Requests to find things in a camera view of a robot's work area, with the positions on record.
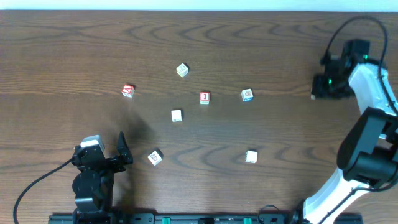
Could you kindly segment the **white block near right arm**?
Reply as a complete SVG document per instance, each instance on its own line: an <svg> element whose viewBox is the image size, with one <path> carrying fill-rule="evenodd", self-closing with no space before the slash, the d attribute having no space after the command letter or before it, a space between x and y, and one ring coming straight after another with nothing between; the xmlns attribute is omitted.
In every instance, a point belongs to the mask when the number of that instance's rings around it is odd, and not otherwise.
<svg viewBox="0 0 398 224"><path fill-rule="evenodd" d="M255 164L257 162L258 152L247 150L245 155L245 162Z"/></svg>

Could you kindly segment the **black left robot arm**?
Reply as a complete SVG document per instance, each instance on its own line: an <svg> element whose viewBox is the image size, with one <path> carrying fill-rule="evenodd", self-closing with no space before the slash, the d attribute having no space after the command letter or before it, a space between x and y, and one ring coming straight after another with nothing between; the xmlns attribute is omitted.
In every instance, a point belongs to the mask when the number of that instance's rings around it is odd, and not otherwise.
<svg viewBox="0 0 398 224"><path fill-rule="evenodd" d="M118 155L106 158L99 135L89 136L75 147L72 164L80 173L72 183L76 210L73 223L126 223L122 211L113 207L114 175L126 171L133 156L123 132L119 133Z"/></svg>

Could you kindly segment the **red letter I block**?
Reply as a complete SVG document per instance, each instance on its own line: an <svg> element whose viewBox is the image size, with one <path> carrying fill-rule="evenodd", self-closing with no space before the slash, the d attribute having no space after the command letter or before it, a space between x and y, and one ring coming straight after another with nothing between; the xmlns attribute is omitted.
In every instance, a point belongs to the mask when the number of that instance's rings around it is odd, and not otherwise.
<svg viewBox="0 0 398 224"><path fill-rule="evenodd" d="M210 103L210 92L201 92L200 93L200 104L208 105Z"/></svg>

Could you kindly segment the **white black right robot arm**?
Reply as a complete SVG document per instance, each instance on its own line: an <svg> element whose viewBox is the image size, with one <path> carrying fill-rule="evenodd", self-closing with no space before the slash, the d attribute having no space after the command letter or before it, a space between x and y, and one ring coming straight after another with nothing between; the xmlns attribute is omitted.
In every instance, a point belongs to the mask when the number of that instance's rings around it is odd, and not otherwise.
<svg viewBox="0 0 398 224"><path fill-rule="evenodd" d="M397 109L384 63L368 57L370 43L345 42L340 57L326 53L325 71L315 75L311 97L355 96L361 116L337 153L337 168L313 196L305 199L286 223L362 223L344 210L360 196L397 184Z"/></svg>

